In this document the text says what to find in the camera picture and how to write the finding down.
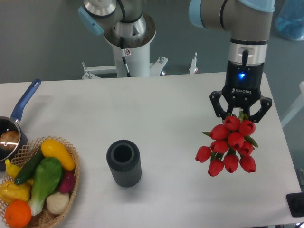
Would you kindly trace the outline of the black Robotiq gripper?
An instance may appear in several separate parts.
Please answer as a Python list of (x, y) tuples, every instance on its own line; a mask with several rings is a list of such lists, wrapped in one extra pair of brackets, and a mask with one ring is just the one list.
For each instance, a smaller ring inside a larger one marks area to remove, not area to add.
[[(250, 113), (250, 107), (260, 101), (260, 109), (248, 117), (253, 123), (258, 123), (272, 106), (272, 99), (261, 96), (260, 85), (264, 64), (239, 65), (228, 61), (225, 85), (222, 91), (213, 91), (209, 98), (214, 112), (218, 118), (225, 120), (232, 115), (233, 108), (242, 108), (244, 113)], [(224, 111), (219, 100), (224, 96), (228, 103), (227, 111)]]

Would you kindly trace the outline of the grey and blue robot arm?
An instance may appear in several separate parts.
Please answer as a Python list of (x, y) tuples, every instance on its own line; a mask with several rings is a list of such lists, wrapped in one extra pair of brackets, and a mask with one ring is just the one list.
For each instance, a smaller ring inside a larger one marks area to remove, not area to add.
[(217, 117), (225, 119), (239, 108), (258, 123), (272, 106), (260, 86), (274, 11), (273, 0), (190, 2), (189, 19), (194, 26), (231, 33), (225, 85), (209, 96)]

